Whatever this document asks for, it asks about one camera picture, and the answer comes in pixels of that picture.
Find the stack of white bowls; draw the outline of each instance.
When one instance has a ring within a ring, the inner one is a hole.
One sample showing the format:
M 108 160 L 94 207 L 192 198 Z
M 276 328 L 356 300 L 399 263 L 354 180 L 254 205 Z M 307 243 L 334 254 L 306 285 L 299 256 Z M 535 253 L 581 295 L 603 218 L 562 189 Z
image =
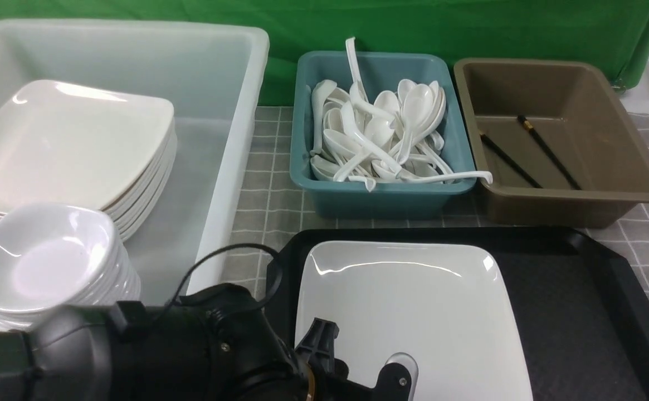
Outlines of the stack of white bowls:
M 176 149 L 166 99 L 31 82 L 0 108 L 0 220 L 65 203 L 103 211 L 126 241 L 161 196 Z
M 35 203 L 0 220 L 0 330 L 23 330 L 59 305 L 112 305 L 140 294 L 105 213 Z

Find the black cable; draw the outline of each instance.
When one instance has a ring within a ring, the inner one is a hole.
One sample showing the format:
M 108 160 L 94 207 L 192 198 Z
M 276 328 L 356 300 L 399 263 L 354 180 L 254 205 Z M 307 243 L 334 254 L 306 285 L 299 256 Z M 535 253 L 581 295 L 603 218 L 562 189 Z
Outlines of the black cable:
M 258 244 L 258 243 L 239 243 L 239 244 L 229 244 L 228 246 L 224 246 L 220 249 L 216 249 L 213 252 L 210 252 L 206 256 L 202 257 L 199 261 L 195 262 L 193 266 L 188 269 L 186 272 L 185 276 L 181 280 L 181 283 L 178 285 L 175 294 L 169 300 L 166 304 L 166 306 L 161 310 L 161 313 L 156 315 L 156 317 L 153 319 L 151 326 L 153 327 L 156 325 L 159 320 L 161 320 L 166 314 L 171 310 L 171 308 L 177 304 L 178 302 L 178 297 L 181 294 L 181 290 L 183 290 L 183 286 L 186 284 L 187 280 L 191 276 L 191 274 L 199 267 L 203 262 L 207 261 L 211 257 L 218 256 L 221 253 L 231 251 L 232 249 L 239 249 L 239 248 L 255 248 L 259 249 L 260 251 L 264 251 L 270 256 L 272 256 L 273 260 L 275 261 L 273 266 L 276 267 L 276 276 L 275 280 L 272 284 L 272 287 L 270 287 L 269 291 L 265 293 L 265 296 L 263 297 L 260 302 L 257 302 L 253 307 L 248 307 L 246 310 L 255 310 L 255 309 L 261 309 L 263 308 L 271 299 L 274 297 L 275 293 L 277 292 L 280 283 L 282 282 L 282 267 L 279 264 L 279 252 L 275 251 L 275 249 L 270 248 L 269 246 L 266 246 L 265 244 Z

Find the brown plastic bin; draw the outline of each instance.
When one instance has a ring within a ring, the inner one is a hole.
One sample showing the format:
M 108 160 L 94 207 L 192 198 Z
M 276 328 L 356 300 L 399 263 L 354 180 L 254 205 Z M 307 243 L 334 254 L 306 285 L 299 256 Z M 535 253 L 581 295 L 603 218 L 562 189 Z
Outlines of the brown plastic bin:
M 584 63 L 499 58 L 457 62 L 456 84 L 487 215 L 496 223 L 603 228 L 649 203 L 649 151 L 597 68 Z M 571 188 L 517 121 L 524 115 L 582 190 Z M 492 139 L 540 188 L 490 148 Z

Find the black tray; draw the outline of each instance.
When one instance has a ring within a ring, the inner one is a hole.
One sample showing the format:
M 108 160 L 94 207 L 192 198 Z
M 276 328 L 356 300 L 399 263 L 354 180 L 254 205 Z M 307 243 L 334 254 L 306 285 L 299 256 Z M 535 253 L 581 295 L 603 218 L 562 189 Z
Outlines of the black tray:
M 325 241 L 483 248 L 505 279 L 536 401 L 649 400 L 648 299 L 626 259 L 584 234 L 569 228 L 303 231 L 281 251 L 283 281 L 265 310 L 292 346 L 304 261 Z M 273 279 L 268 268 L 268 287 Z

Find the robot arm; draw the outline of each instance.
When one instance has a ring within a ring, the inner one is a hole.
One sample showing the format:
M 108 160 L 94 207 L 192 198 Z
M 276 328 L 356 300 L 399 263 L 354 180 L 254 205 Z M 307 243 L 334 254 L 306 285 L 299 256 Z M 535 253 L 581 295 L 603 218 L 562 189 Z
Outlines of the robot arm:
M 373 389 L 347 381 L 332 322 L 315 320 L 294 351 L 243 287 L 179 301 L 165 314 L 65 306 L 31 332 L 0 332 L 0 400 L 409 401 L 415 380 L 401 363 Z

